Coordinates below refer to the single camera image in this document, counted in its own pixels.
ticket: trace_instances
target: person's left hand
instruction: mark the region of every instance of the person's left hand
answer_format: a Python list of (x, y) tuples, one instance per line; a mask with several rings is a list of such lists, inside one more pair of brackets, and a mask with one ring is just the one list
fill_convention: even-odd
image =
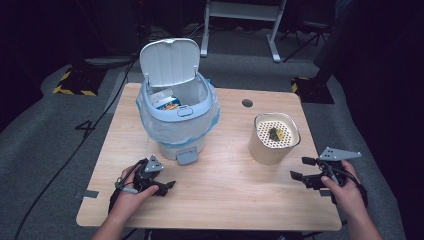
[[(124, 178), (131, 168), (132, 166), (122, 171), (121, 178)], [(140, 166), (135, 168), (134, 171), (128, 176), (127, 180), (125, 181), (126, 188), (134, 188), (132, 182), (134, 180), (135, 172), (138, 168), (140, 168)], [(137, 194), (121, 191), (109, 215), (115, 220), (125, 223), (140, 208), (141, 204), (147, 198), (152, 196), (158, 189), (159, 187), (157, 185), (153, 185), (143, 192)]]

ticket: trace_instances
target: hand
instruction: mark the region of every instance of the hand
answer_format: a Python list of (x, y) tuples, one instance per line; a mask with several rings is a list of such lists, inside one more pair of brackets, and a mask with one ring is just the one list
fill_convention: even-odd
[[(131, 168), (132, 166), (123, 170), (121, 178), (124, 178)], [(127, 180), (125, 181), (126, 188), (134, 188), (132, 182), (135, 176), (135, 172), (138, 168), (140, 168), (140, 166), (137, 166), (128, 176)], [(143, 192), (137, 194), (121, 191), (109, 215), (115, 220), (126, 222), (140, 208), (141, 204), (147, 198), (152, 196), (158, 189), (158, 186), (153, 185)]]
[[(359, 182), (352, 164), (343, 160), (342, 165), (345, 170), (350, 172)], [(321, 177), (321, 181), (334, 194), (337, 204), (343, 209), (346, 215), (354, 216), (355, 214), (362, 214), (364, 211), (366, 212), (362, 195), (352, 180), (347, 178), (346, 185), (343, 187), (340, 187), (337, 183), (326, 176)]]

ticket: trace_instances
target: forearm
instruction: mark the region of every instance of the forearm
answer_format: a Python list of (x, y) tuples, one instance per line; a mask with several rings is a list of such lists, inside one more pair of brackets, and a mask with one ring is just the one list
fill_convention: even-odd
[(106, 218), (102, 226), (97, 230), (92, 240), (118, 240), (121, 239), (125, 222), (116, 220), (113, 217)]
[(349, 236), (351, 240), (380, 240), (380, 233), (367, 212), (357, 216), (348, 216)]

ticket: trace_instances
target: person's right hand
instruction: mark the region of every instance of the person's right hand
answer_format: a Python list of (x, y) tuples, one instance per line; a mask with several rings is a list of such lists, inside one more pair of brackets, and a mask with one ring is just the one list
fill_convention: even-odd
[[(346, 160), (342, 160), (342, 165), (345, 170), (350, 172), (359, 182), (352, 164)], [(362, 195), (352, 180), (347, 178), (346, 185), (343, 187), (340, 187), (332, 179), (326, 176), (321, 177), (321, 181), (334, 194), (337, 204), (343, 209), (348, 217), (354, 217), (357, 214), (363, 214), (366, 212), (366, 207), (362, 200)]]

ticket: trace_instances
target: hole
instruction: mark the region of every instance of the hole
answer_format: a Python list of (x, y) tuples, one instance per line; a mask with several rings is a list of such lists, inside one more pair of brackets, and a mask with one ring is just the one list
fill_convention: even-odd
[(252, 107), (253, 106), (253, 102), (250, 99), (244, 99), (243, 101), (241, 101), (241, 104), (243, 104), (243, 106), (245, 106), (245, 107)]

